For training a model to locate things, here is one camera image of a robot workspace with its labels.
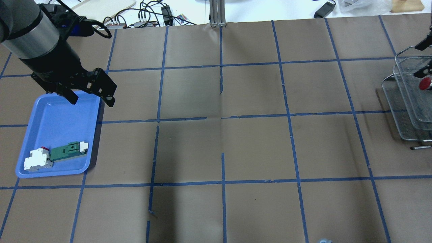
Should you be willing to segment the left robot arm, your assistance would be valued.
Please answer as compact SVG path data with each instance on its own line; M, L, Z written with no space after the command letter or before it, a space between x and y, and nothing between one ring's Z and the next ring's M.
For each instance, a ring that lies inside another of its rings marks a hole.
M31 78L47 93L56 93L71 104L81 90L100 97L113 107L116 83L102 68L86 70L67 42L69 36L97 33L112 37L101 22L77 15L59 1L62 11L50 12L32 0L1 1L1 43L31 71Z

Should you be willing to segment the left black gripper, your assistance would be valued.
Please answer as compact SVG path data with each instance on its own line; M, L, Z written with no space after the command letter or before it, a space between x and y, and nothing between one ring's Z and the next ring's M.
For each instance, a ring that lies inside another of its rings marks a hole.
M74 89L99 96L108 107L115 104L116 83L102 68L86 70L78 57L37 57L30 60L31 78L47 93L56 93L75 105Z

